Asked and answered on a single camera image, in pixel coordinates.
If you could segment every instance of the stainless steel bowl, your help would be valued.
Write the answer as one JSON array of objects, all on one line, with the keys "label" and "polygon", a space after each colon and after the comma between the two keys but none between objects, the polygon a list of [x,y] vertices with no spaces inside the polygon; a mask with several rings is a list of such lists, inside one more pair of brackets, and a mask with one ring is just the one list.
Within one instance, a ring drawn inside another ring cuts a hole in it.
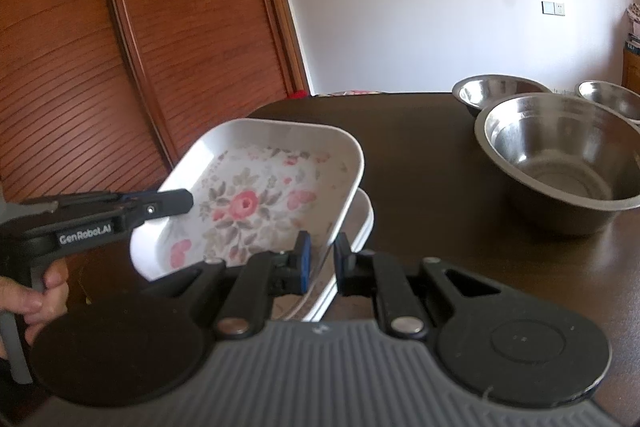
[{"label": "stainless steel bowl", "polygon": [[606,105],[635,125],[640,125],[640,96],[626,87],[588,80],[575,86],[575,94],[590,102]]},{"label": "stainless steel bowl", "polygon": [[451,90],[473,116],[478,116],[487,105],[498,100],[526,92],[551,92],[542,84],[506,74],[480,74],[460,80]]},{"label": "stainless steel bowl", "polygon": [[514,206],[540,227],[586,235],[640,206],[640,131],[603,105],[512,96],[482,111],[476,138],[508,175]]}]

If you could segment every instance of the finger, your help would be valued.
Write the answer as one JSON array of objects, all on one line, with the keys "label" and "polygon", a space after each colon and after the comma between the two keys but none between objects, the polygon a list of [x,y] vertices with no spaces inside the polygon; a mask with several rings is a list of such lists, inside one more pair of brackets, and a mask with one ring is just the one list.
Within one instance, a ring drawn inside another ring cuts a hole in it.
[{"label": "finger", "polygon": [[40,311],[24,316],[27,324],[48,323],[66,313],[66,298],[69,286],[64,283],[44,292],[44,301]]},{"label": "finger", "polygon": [[44,272],[44,285],[47,288],[55,288],[65,283],[69,278],[69,270],[66,267],[66,261],[64,259],[58,259],[51,263],[51,266]]},{"label": "finger", "polygon": [[41,293],[25,288],[14,280],[0,277],[0,310],[12,313],[35,313],[42,309],[44,296]]},{"label": "finger", "polygon": [[33,341],[36,339],[38,334],[43,330],[46,324],[34,324],[29,326],[26,330],[24,330],[24,338],[27,339],[27,343],[30,346],[33,346]]}]

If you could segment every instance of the dark wooden table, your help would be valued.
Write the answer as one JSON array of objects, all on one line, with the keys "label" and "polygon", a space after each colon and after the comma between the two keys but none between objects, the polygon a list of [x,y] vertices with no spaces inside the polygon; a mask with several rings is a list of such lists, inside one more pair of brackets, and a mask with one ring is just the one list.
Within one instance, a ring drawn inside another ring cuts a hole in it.
[{"label": "dark wooden table", "polygon": [[[359,140],[361,186],[376,216],[369,248],[405,264],[441,257],[596,322],[613,349],[596,400],[624,424],[640,417],[640,212],[580,239],[529,226],[506,202],[474,119],[450,94],[286,100],[252,116],[335,125]],[[326,318],[370,314],[364,299],[337,298]]]}]

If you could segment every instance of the wooden wardrobe door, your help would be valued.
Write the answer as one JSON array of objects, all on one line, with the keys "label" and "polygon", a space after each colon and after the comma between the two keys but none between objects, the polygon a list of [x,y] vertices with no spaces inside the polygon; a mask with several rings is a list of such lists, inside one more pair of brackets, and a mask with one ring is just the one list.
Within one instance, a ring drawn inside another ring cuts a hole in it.
[{"label": "wooden wardrobe door", "polygon": [[143,93],[182,155],[222,121],[285,98],[264,0],[116,0]]},{"label": "wooden wardrobe door", "polygon": [[8,199],[150,187],[166,167],[107,0],[0,0],[0,174]]},{"label": "wooden wardrobe door", "polygon": [[622,85],[640,94],[640,55],[624,52]]}]

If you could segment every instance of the black round disc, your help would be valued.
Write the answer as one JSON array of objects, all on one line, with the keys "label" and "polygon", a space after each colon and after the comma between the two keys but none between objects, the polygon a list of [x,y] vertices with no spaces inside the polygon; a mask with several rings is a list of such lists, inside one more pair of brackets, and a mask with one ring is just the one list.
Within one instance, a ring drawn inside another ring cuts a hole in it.
[{"label": "black round disc", "polygon": [[609,342],[591,321],[536,299],[481,300],[456,312],[437,341],[453,377],[479,396],[548,408],[586,396],[604,377]]},{"label": "black round disc", "polygon": [[172,299],[126,295],[60,317],[31,349],[36,378],[94,407],[139,403],[177,387],[204,350],[202,330]]}]

